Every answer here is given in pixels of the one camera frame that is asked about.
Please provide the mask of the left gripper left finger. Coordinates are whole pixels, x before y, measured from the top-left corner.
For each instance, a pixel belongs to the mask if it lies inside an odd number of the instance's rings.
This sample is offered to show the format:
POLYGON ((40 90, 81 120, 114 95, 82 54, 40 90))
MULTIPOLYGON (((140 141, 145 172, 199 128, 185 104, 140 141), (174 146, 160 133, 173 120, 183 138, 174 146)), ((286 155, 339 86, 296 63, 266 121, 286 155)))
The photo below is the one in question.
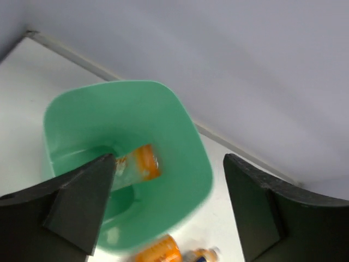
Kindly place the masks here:
POLYGON ((115 171, 112 154, 1 197, 1 261, 87 261, 115 171))

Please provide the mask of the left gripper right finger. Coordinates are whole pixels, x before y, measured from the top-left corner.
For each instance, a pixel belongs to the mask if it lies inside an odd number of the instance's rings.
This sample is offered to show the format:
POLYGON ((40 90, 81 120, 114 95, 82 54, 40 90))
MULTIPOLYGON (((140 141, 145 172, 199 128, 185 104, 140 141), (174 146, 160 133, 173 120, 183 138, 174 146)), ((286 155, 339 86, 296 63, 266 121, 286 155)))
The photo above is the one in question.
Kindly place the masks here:
POLYGON ((348 261, 348 201, 270 175, 235 154, 223 160, 245 261, 348 261))

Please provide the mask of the tall orange label bottle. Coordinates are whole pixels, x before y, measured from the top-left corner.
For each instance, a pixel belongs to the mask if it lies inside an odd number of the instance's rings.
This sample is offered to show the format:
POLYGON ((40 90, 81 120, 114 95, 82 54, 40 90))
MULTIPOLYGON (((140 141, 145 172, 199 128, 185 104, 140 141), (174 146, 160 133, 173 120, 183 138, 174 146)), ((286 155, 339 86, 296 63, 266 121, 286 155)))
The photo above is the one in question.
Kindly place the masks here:
POLYGON ((111 191, 153 180, 161 175, 157 154, 151 144, 117 157, 111 191))

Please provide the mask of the short orange bottle yellow cap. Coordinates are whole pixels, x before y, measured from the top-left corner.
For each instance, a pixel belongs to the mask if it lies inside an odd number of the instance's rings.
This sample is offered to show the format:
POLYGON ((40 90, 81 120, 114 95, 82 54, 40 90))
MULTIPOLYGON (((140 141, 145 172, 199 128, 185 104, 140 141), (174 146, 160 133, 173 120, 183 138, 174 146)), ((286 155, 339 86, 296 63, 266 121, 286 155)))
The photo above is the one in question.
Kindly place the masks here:
POLYGON ((139 252, 135 262, 181 262, 183 261, 179 247, 170 235, 165 235, 155 243, 139 252))

